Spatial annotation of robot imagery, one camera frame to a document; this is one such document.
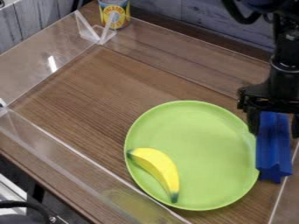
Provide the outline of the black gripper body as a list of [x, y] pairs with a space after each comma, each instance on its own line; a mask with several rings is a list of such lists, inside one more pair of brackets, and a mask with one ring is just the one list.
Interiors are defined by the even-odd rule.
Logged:
[[286, 114], [299, 114], [299, 99], [277, 98], [270, 94], [266, 83], [240, 87], [238, 89], [238, 109], [248, 112], [271, 111]]

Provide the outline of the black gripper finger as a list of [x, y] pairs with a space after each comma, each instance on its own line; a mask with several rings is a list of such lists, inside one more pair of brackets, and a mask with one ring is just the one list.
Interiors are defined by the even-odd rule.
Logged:
[[293, 138], [299, 137], [299, 114], [294, 115], [291, 124]]
[[256, 136], [259, 132], [260, 124], [260, 111], [255, 108], [251, 108], [247, 112], [247, 126], [248, 131]]

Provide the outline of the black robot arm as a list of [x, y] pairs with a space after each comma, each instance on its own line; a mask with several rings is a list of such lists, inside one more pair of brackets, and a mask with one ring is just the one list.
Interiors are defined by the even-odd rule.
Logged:
[[238, 90], [238, 108], [247, 113], [248, 131], [256, 136], [263, 112], [291, 114], [293, 137], [299, 137], [299, 0], [220, 0], [243, 25], [260, 17], [273, 24], [275, 51], [270, 75], [260, 84]]

